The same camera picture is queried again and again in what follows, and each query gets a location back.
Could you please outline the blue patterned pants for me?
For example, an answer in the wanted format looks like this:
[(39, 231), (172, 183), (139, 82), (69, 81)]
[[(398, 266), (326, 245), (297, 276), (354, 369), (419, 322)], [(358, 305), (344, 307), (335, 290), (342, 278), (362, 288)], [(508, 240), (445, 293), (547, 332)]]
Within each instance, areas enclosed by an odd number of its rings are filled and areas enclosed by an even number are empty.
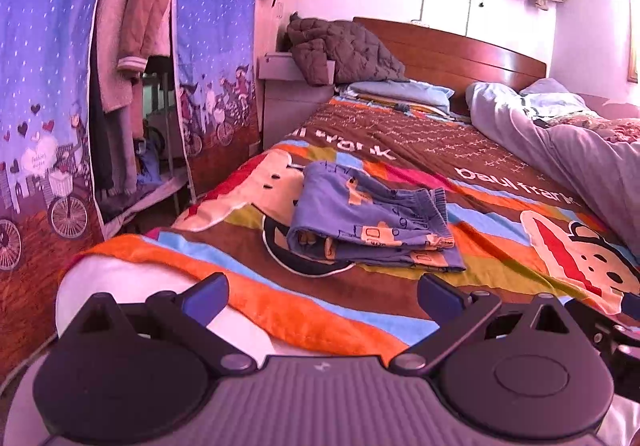
[(310, 260), (465, 270), (444, 188), (393, 189), (327, 161), (304, 169), (286, 242)]

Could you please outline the colourful paul frank blanket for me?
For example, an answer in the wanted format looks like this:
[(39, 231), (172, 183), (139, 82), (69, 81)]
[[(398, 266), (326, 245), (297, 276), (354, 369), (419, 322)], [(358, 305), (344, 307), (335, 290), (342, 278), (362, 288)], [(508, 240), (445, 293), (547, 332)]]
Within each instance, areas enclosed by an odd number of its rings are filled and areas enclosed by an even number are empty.
[(540, 144), (334, 99), (201, 195), (174, 224), (76, 258), (55, 325), (93, 293), (121, 303), (230, 284), (215, 330), (255, 357), (293, 350), (390, 358), (433, 332), (422, 275), (525, 303), (548, 292), (639, 322), (639, 188), (570, 125)]

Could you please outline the grey duvet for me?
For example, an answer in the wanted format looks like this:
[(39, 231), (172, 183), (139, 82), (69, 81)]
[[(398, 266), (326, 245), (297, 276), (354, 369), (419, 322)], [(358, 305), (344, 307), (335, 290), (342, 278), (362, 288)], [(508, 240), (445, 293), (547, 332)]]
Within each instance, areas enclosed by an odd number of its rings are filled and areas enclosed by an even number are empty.
[(577, 194), (639, 254), (639, 145), (610, 143), (588, 128), (541, 128), (522, 98), (499, 83), (475, 82), (465, 92), (471, 121), (485, 136)]

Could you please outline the floral pink bedding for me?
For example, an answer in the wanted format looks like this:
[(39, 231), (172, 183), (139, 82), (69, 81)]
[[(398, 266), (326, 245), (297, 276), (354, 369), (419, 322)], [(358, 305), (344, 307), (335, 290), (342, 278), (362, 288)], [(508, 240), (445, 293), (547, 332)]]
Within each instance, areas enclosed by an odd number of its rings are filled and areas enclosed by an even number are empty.
[(585, 128), (597, 133), (609, 143), (638, 143), (640, 140), (640, 120), (638, 118), (623, 118), (610, 120), (594, 114), (568, 114), (567, 116), (552, 118), (549, 126), (571, 125)]

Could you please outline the light blue pillow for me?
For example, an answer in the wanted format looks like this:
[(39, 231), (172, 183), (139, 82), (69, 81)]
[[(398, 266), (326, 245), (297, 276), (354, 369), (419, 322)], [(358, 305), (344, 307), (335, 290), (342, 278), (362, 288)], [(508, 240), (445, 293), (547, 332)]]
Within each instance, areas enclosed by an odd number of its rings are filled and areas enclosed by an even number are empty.
[(454, 96), (454, 90), (451, 88), (415, 80), (407, 82), (391, 80), (354, 82), (347, 85), (344, 92), (352, 95), (368, 94), (402, 102), (413, 102), (434, 107), (444, 114), (450, 114), (450, 99)]

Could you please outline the white nightstand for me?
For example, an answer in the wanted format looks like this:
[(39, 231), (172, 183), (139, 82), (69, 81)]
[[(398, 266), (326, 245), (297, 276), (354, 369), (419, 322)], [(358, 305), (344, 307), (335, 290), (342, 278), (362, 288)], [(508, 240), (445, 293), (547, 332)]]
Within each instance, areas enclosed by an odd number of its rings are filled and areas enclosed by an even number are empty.
[(334, 94), (335, 62), (326, 63), (329, 84), (311, 86), (290, 53), (267, 53), (258, 59), (258, 79), (264, 86), (262, 148), (268, 149), (292, 133)]

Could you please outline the wooden headboard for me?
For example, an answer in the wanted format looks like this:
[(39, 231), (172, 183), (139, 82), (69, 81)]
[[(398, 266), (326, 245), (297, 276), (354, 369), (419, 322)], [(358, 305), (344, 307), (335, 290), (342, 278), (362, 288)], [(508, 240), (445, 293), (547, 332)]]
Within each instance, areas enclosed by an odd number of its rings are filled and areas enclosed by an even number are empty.
[(514, 50), (467, 36), (403, 22), (356, 17), (405, 65), (408, 78), (454, 90), (451, 110), (469, 113), (465, 91), (474, 82), (521, 91), (547, 75), (547, 65)]

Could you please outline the brown quilted jacket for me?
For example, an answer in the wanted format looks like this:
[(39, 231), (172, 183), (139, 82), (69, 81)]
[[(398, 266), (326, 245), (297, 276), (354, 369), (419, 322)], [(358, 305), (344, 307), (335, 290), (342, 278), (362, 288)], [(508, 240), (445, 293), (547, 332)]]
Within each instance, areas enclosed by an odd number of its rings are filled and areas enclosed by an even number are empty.
[(405, 65), (362, 24), (348, 20), (290, 16), (286, 37), (290, 52), (309, 85), (329, 85), (329, 62), (334, 62), (333, 83), (407, 82)]

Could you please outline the pink hanging coat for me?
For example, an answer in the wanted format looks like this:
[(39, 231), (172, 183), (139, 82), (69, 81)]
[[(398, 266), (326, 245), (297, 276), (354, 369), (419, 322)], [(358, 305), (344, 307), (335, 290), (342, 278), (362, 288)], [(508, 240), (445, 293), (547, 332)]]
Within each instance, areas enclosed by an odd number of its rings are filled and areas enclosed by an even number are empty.
[(170, 54), (170, 1), (98, 0), (96, 73), (107, 114), (134, 104), (149, 59)]

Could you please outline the blue fabric wardrobe cover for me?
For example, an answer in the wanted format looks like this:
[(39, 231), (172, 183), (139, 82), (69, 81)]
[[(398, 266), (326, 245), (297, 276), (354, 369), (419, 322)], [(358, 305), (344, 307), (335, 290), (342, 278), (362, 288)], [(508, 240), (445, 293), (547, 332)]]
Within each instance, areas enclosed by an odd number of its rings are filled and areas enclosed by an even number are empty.
[[(3, 377), (52, 336), (62, 268), (107, 238), (100, 201), (137, 186), (132, 125), (149, 62), (134, 82), (136, 102), (104, 112), (97, 8), (98, 0), (1, 0)], [(255, 0), (170, 1), (170, 54), (153, 57), (172, 71), (194, 195), (258, 145), (254, 13)]]

